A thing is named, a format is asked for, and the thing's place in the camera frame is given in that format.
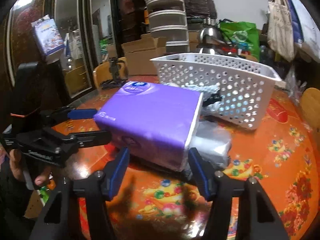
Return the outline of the person left hand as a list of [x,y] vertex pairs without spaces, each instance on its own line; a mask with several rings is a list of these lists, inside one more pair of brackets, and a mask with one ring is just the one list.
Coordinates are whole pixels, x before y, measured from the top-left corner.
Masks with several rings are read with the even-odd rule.
[[[25,181],[21,162],[21,152],[19,150],[11,150],[10,151],[10,169],[12,171],[13,176],[19,181]],[[43,168],[42,172],[35,178],[35,185],[42,187],[44,185],[49,184],[49,175],[51,173],[50,166],[46,166]]]

